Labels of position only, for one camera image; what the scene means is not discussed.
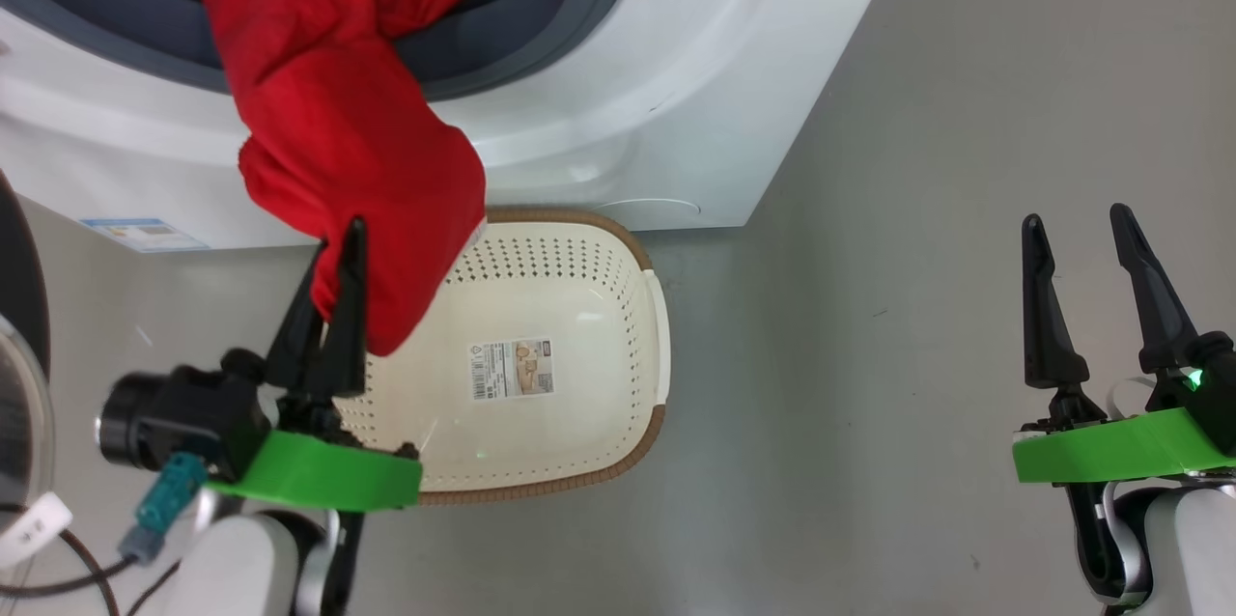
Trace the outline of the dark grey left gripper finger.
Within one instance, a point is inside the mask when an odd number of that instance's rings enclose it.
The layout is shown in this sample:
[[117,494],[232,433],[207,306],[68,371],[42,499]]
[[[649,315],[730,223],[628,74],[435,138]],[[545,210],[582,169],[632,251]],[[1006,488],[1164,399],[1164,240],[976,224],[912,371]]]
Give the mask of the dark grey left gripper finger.
[[323,339],[323,395],[352,400],[365,392],[368,234],[353,216],[337,257],[337,294]]
[[321,242],[314,252],[266,356],[265,383],[295,395],[332,393],[328,369],[319,361],[325,322],[311,296],[316,263],[325,247]]

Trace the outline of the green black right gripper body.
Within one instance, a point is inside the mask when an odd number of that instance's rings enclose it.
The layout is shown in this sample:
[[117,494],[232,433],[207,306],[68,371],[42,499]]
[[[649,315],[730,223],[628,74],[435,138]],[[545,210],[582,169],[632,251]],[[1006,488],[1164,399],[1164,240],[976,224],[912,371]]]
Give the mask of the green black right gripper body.
[[1047,429],[1012,444],[1023,484],[1124,482],[1236,469],[1182,406],[1121,421],[1098,421],[1082,390],[1053,396]]

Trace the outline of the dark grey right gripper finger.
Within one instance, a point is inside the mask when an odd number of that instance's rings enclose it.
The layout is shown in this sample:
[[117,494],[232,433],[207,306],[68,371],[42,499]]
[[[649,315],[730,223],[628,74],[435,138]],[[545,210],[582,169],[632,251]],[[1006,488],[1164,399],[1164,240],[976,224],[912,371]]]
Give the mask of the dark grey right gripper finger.
[[1145,374],[1159,374],[1187,367],[1187,350],[1199,336],[1192,317],[1183,307],[1131,208],[1122,203],[1112,204],[1110,224],[1119,263],[1128,273],[1138,308],[1142,334],[1140,369]]
[[1038,214],[1023,219],[1025,383],[1053,390],[1090,379],[1086,360],[1073,348],[1053,284],[1056,262]]

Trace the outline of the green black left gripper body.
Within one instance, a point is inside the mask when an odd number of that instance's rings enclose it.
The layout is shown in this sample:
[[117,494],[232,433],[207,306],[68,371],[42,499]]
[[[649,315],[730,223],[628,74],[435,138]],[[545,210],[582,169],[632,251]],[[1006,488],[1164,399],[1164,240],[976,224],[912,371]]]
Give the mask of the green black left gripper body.
[[349,447],[344,440],[293,432],[284,424],[283,397],[260,392],[268,430],[242,442],[241,465],[226,451],[206,456],[208,489],[295,508],[379,512],[418,503],[418,459]]

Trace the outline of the red garment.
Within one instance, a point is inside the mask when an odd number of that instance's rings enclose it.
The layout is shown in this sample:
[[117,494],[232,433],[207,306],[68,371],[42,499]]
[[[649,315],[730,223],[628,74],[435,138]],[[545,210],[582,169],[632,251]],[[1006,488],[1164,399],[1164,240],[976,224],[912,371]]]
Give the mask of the red garment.
[[[368,351],[410,336],[486,221],[486,173],[464,132],[442,122],[394,40],[461,0],[201,0],[239,118],[250,198],[329,242],[362,216],[368,233]],[[313,301],[335,306],[335,249]]]

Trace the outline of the dark grey washing machine door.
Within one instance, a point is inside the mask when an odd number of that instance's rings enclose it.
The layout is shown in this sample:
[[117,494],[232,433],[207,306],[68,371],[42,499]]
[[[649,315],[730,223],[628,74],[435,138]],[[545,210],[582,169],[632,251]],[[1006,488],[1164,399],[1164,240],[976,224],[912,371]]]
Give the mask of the dark grey washing machine door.
[[52,486],[48,362],[40,254],[19,197],[0,172],[0,534]]

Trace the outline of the paper sticker inside basket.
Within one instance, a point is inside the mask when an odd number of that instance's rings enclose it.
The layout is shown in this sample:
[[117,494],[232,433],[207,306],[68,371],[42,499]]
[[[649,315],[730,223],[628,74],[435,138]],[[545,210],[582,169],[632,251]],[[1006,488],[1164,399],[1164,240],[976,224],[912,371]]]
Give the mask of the paper sticker inside basket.
[[522,400],[556,391],[548,338],[473,344],[467,355],[472,401]]

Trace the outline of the cream perforated laundry basket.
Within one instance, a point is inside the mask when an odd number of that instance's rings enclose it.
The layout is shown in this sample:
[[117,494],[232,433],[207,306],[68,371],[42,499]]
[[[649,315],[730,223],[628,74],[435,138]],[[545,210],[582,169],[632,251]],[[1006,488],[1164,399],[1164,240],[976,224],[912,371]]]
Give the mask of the cream perforated laundry basket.
[[[548,338],[556,391],[472,401],[468,345]],[[665,294],[632,233],[587,212],[494,210],[413,335],[337,400],[366,447],[412,442],[424,505],[598,485],[653,449],[671,386]]]

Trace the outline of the white front-load washing machine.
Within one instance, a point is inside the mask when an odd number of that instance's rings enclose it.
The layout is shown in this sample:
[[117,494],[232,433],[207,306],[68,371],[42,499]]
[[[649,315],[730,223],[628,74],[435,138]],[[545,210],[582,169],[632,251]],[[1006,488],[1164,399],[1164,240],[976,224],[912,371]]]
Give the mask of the white front-load washing machine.
[[[871,0],[461,0],[396,42],[489,207],[742,226]],[[211,249],[305,242],[243,192],[201,0],[0,0],[0,171],[78,223]]]

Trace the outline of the blue white energy label sticker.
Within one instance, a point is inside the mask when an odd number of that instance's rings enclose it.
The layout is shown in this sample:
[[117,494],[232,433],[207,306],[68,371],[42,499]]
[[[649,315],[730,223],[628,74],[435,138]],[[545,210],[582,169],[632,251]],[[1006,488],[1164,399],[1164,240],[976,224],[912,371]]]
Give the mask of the blue white energy label sticker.
[[211,250],[206,242],[180,233],[158,216],[84,216],[83,226],[138,254],[173,254]]

